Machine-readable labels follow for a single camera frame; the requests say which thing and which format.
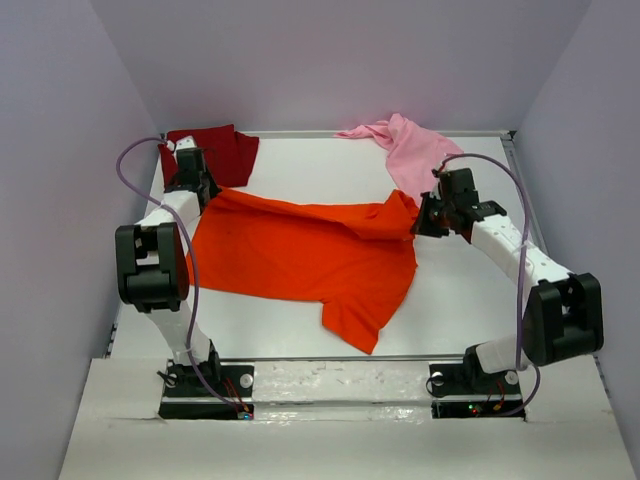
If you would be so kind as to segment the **orange t-shirt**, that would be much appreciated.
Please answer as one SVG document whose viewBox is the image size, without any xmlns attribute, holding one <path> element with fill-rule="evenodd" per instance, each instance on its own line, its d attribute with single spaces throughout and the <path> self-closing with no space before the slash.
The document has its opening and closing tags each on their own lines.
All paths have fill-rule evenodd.
<svg viewBox="0 0 640 480">
<path fill-rule="evenodd" d="M 190 279 L 210 290 L 319 302 L 324 328 L 370 354 L 412 285 L 417 216 L 399 190 L 382 203 L 300 205 L 226 189 L 200 217 Z"/>
</svg>

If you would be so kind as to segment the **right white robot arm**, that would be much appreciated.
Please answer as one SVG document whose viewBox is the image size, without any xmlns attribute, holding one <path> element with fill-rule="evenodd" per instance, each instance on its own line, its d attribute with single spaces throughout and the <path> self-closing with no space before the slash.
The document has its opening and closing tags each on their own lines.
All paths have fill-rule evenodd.
<svg viewBox="0 0 640 480">
<path fill-rule="evenodd" d="M 480 199 L 470 169 L 441 169 L 434 176 L 436 187 L 423 193 L 413 233 L 463 237 L 517 288 L 515 335 L 469 347 L 460 368 L 462 384 L 482 392 L 502 373 L 599 351 L 604 324 L 595 276 L 570 271 L 530 243 L 502 206 Z"/>
</svg>

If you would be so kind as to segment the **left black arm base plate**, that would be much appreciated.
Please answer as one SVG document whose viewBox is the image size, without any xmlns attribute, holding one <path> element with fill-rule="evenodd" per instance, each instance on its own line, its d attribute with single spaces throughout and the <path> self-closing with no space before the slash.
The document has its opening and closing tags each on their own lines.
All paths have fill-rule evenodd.
<svg viewBox="0 0 640 480">
<path fill-rule="evenodd" d="M 222 363 L 216 380 L 202 368 L 207 388 L 190 366 L 169 361 L 157 371 L 163 381 L 158 415 L 165 420 L 252 420 L 255 368 L 251 364 Z"/>
</svg>

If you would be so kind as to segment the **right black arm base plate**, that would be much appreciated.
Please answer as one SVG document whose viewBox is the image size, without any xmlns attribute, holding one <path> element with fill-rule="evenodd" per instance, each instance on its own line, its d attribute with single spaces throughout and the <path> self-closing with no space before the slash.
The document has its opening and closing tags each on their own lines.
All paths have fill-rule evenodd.
<svg viewBox="0 0 640 480">
<path fill-rule="evenodd" d="M 437 420 L 495 417 L 524 418 L 520 410 L 524 395 L 514 371 L 485 375 L 472 379 L 462 363 L 429 365 L 425 389 L 431 396 L 432 417 Z"/>
</svg>

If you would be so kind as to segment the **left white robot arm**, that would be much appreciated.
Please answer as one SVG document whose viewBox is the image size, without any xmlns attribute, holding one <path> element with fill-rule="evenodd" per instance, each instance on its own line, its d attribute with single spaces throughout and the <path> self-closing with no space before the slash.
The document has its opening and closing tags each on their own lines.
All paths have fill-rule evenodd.
<svg viewBox="0 0 640 480">
<path fill-rule="evenodd" d="M 123 156 L 116 173 L 130 190 L 154 209 L 115 232 L 116 275 L 123 303 L 133 306 L 156 326 L 171 350 L 175 383 L 188 383 L 209 395 L 221 383 L 222 367 L 213 341 L 199 328 L 199 270 L 187 226 L 199 218 L 221 189 L 206 165 L 204 150 L 191 137 L 174 145 L 177 172 L 160 199 L 125 179 Z"/>
</svg>

